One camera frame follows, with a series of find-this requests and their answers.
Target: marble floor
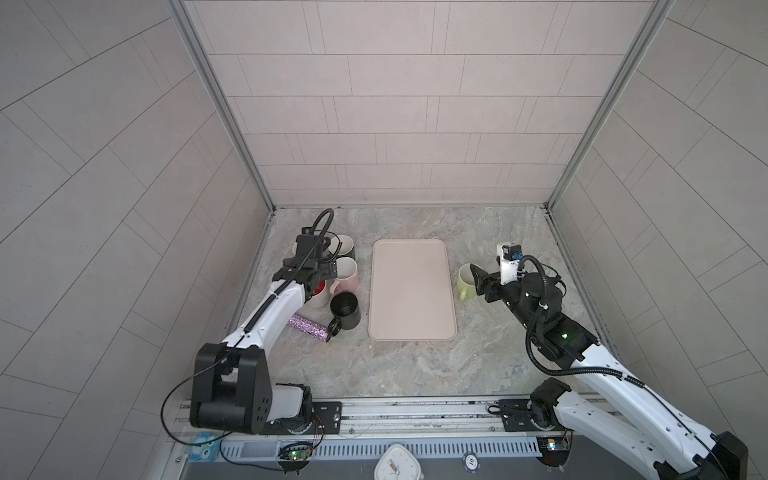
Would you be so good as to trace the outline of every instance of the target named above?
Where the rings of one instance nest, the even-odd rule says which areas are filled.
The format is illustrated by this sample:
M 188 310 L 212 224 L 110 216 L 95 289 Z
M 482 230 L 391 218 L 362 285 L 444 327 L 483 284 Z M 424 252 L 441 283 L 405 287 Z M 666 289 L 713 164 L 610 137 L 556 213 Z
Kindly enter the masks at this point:
M 300 228 L 310 226 L 319 212 L 276 212 L 244 315 L 253 311 L 283 258 L 291 255 Z M 525 330 L 501 302 L 486 303 L 478 297 L 459 301 L 455 296 L 458 335 L 450 341 L 371 339 L 367 319 L 371 252 L 373 243 L 381 238 L 443 240 L 453 278 L 469 262 L 497 271 L 496 244 L 520 243 L 524 253 L 560 272 L 568 286 L 564 312 L 594 332 L 540 207 L 337 208 L 331 230 L 355 240 L 360 275 L 356 295 L 362 320 L 328 343 L 285 328 L 269 357 L 273 382 L 309 385 L 319 398 L 525 394 L 546 378 L 528 361 Z M 323 325 L 333 318 L 328 306 L 304 306 L 299 313 Z M 590 391 L 572 377 L 564 380 L 579 392 Z

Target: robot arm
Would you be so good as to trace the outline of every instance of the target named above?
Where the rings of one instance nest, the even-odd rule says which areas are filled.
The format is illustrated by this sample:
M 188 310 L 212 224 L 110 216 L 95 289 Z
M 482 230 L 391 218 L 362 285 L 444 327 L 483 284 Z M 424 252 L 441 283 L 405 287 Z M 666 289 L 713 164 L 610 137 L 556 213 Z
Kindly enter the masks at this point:
M 561 312 L 561 282 L 547 276 L 544 265 L 522 255 L 520 246 L 498 246 L 500 272 L 488 274 L 471 266 L 478 295 L 487 302 L 502 300 L 526 328 L 529 359 L 550 376 L 576 375 L 632 422 L 628 425 L 590 404 L 554 378 L 531 395 L 542 428 L 555 422 L 573 429 L 607 449 L 652 480 L 683 478 L 743 479 L 746 446 L 732 433 L 714 435 L 640 380 L 583 326 Z M 524 272 L 530 261 L 537 272 Z M 532 346 L 560 370 L 544 367 Z

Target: ventilation grille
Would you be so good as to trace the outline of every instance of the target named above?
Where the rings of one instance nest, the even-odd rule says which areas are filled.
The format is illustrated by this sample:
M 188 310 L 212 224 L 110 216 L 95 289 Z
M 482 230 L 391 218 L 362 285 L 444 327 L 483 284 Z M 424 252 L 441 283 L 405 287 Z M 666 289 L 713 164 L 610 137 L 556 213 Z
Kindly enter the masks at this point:
M 480 458 L 540 457 L 535 437 L 519 439 L 338 439 L 323 441 L 312 455 L 313 460 L 372 460 L 380 458 L 391 445 L 399 443 L 416 458 L 461 458 L 473 452 Z M 288 442 L 248 441 L 222 445 L 224 454 L 235 462 L 274 462 L 280 446 Z

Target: light green mug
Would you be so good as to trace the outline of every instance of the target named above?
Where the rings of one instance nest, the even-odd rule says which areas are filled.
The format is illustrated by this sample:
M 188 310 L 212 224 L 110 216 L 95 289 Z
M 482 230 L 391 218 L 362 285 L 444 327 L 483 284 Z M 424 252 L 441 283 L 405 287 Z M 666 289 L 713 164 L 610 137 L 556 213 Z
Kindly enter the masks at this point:
M 478 295 L 477 290 L 475 290 L 475 278 L 472 276 L 469 265 L 470 263 L 462 265 L 456 275 L 456 289 L 458 290 L 459 300 L 467 300 Z

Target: white clock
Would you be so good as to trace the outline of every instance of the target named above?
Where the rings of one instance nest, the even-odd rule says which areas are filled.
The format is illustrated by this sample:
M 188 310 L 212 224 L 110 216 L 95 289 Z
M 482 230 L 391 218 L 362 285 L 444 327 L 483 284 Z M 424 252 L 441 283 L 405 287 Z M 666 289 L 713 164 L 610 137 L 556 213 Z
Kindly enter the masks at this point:
M 424 478 L 422 466 L 416 457 L 402 445 L 392 445 L 376 464 L 375 480 L 420 480 Z

